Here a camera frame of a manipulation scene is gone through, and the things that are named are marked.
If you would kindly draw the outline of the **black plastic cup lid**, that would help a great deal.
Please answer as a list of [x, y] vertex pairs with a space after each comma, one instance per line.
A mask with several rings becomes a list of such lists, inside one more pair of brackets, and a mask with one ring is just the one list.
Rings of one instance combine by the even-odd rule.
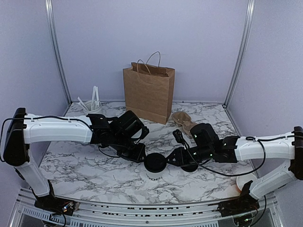
[[166, 158], [159, 153], [151, 153], [144, 160], [144, 167], [152, 173], [159, 173], [166, 168]]

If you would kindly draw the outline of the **white paper coffee cup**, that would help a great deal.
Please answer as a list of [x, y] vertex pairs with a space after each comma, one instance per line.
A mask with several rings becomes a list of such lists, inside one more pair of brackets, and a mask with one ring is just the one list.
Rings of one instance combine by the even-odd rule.
[[160, 171], [150, 171], [149, 169], [146, 169], [146, 175], [147, 175], [147, 178], [149, 180], [152, 180], [152, 181], [158, 181], [162, 178], [163, 176], [163, 173], [164, 173], [164, 170], [160, 170]]

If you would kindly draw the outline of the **brown cardboard cup carrier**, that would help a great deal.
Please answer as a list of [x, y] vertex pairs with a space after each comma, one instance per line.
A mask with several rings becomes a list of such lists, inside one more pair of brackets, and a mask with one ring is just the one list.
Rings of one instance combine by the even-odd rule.
[[185, 112], [175, 112], [171, 115], [173, 121], [182, 128], [182, 131], [192, 139], [192, 135], [190, 130], [197, 125], [197, 123], [193, 122], [191, 117]]

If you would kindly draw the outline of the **brown paper bag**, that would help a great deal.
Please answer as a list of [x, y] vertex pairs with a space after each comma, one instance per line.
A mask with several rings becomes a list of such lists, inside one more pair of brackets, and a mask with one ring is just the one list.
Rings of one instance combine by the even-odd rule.
[[166, 124], [172, 109], [175, 69], [142, 60], [123, 69], [125, 106], [138, 117]]

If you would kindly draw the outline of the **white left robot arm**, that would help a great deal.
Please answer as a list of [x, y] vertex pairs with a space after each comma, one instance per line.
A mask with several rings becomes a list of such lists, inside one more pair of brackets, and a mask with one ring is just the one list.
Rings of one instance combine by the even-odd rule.
[[99, 149], [111, 147], [116, 158], [141, 163], [146, 158], [145, 145], [140, 141], [149, 129], [132, 111], [120, 117], [87, 114], [78, 117], [38, 116], [18, 108], [7, 130], [2, 161], [13, 166], [29, 184], [37, 208], [73, 215], [78, 202], [56, 197], [53, 186], [41, 173], [30, 152], [30, 144], [38, 142], [73, 141], [96, 144]]

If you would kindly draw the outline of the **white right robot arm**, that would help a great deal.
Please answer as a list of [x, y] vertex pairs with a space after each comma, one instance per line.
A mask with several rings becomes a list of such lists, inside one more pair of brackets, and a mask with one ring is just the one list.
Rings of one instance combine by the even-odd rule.
[[303, 178], [303, 129], [300, 126], [285, 134], [267, 137], [229, 136], [220, 139], [208, 123], [200, 123], [190, 131], [196, 146], [189, 147], [180, 130], [173, 135], [181, 147], [166, 158], [168, 164], [194, 171], [205, 160], [218, 163], [237, 163], [248, 159], [281, 158], [285, 162], [275, 170], [244, 184], [240, 196], [218, 204], [222, 217], [237, 215], [259, 208], [259, 199]]

